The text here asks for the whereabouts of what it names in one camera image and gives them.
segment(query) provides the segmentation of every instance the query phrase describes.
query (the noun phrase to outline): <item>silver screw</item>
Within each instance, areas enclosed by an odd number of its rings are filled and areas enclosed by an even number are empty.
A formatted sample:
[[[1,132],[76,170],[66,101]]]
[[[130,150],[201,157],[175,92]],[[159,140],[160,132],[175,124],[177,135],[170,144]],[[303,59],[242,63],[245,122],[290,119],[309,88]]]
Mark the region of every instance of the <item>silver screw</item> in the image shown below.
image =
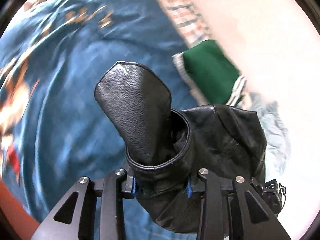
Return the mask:
[[[243,182],[244,182],[244,177],[237,176],[237,177],[236,177],[236,182],[238,182],[238,183],[243,183]]]
[[[88,180],[89,180],[88,177],[81,177],[81,178],[79,179],[79,182],[80,182],[81,184],[84,184],[84,183],[87,183]]]
[[[124,169],[119,169],[119,170],[116,171],[116,174],[117,174],[117,175],[122,175],[122,174],[124,174],[124,173],[125,173],[125,170],[124,170]]]
[[[206,168],[199,169],[200,174],[207,175],[209,171]]]

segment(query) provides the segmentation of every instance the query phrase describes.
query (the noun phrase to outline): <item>triangular cutout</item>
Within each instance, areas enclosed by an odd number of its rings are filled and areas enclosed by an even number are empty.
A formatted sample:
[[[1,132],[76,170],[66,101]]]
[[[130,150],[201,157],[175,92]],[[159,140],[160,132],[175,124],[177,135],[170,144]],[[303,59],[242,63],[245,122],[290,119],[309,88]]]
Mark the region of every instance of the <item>triangular cutout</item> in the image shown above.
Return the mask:
[[[57,222],[61,222],[64,224],[71,224],[73,212],[75,211],[77,199],[78,199],[78,192],[73,192],[67,201],[62,205],[59,211],[55,214],[53,219]]]
[[[246,191],[244,197],[247,201],[251,223],[258,224],[269,220],[268,213],[263,209],[250,191]]]

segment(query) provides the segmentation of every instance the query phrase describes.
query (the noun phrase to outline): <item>white surface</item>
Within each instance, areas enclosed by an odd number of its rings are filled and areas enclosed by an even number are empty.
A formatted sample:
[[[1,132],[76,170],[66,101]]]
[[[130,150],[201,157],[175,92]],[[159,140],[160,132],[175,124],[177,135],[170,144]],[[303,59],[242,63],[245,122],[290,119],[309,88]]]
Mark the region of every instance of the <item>white surface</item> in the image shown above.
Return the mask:
[[[300,239],[320,209],[320,37],[294,0],[192,1],[251,89],[279,102],[292,144],[279,220]]]

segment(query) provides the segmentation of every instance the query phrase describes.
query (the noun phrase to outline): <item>light blue fabric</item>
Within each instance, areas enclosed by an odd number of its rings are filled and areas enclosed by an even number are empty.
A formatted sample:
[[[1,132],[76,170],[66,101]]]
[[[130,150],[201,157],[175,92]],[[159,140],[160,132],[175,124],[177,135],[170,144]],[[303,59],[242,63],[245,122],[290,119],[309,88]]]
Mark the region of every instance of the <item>light blue fabric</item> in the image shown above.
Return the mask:
[[[90,15],[104,5],[88,21],[65,24],[70,11],[78,14],[86,7]],[[100,29],[107,8],[114,10],[113,24]],[[48,23],[50,33],[41,40]],[[39,83],[21,121],[12,127],[23,184],[17,184],[10,168],[4,182],[41,222],[81,176],[102,178],[125,160],[124,142],[93,97],[96,83],[117,60],[150,67],[171,90],[173,108],[197,103],[171,58],[188,48],[156,0],[44,2],[5,31],[1,67],[37,41],[25,81],[30,87]],[[0,96],[6,97],[3,87]],[[136,200],[124,201],[124,215],[128,240],[195,239],[157,226]]]
[[[291,155],[288,130],[280,119],[276,101],[266,104],[258,93],[250,93],[250,97],[252,100],[250,110],[257,112],[267,139],[266,182],[272,179],[279,181]]]

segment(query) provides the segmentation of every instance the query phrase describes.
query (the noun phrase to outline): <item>orange surface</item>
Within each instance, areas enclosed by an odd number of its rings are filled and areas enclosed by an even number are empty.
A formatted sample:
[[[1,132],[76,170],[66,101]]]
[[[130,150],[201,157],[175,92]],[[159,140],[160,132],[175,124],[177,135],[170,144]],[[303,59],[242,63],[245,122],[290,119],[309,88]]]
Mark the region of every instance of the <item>orange surface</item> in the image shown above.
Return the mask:
[[[25,212],[21,203],[11,195],[2,182],[0,182],[0,207],[20,238],[29,240],[39,223]]]

